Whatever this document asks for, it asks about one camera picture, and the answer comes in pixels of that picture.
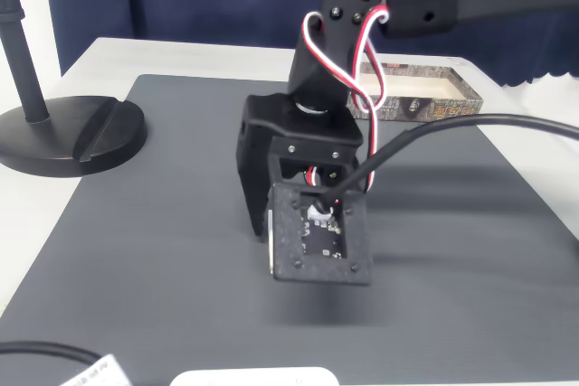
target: dark blue curtain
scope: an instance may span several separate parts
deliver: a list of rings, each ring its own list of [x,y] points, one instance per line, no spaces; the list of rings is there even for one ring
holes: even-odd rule
[[[321,0],[50,0],[61,67],[99,36],[293,48],[301,18]],[[547,72],[579,75],[579,12],[533,14],[392,39],[381,52],[464,57],[499,84]]]

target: desk mat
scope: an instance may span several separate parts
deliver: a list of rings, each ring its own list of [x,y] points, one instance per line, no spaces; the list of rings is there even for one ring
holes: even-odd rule
[[[341,384],[579,380],[577,240],[475,127],[425,137],[378,172],[371,287],[274,281],[234,155],[245,96],[284,88],[140,77],[128,99],[147,143],[82,179],[0,339],[114,353],[139,386],[274,366],[322,366]],[[408,127],[383,123],[381,143]],[[2,356],[0,384],[79,369]]]

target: circuit board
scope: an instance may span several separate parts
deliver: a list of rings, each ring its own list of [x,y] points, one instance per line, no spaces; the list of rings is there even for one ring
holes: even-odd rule
[[[307,212],[301,216],[303,228],[301,232],[301,246],[304,255],[321,255],[329,259],[344,259],[344,239],[342,225],[336,216],[327,221],[318,221],[308,218]]]

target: box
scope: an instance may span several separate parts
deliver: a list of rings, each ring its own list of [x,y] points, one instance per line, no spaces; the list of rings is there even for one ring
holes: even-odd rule
[[[378,119],[430,122],[479,113],[482,97],[451,67],[385,63],[387,98]],[[376,100],[380,83],[369,62],[362,64],[360,82]],[[349,99],[354,118],[368,118]]]

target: round base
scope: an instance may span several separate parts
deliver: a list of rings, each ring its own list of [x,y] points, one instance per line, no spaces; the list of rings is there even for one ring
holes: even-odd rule
[[[0,115],[0,163],[57,178],[107,171],[132,158],[147,140],[143,111],[112,97],[46,100],[50,117],[36,124],[22,108]]]

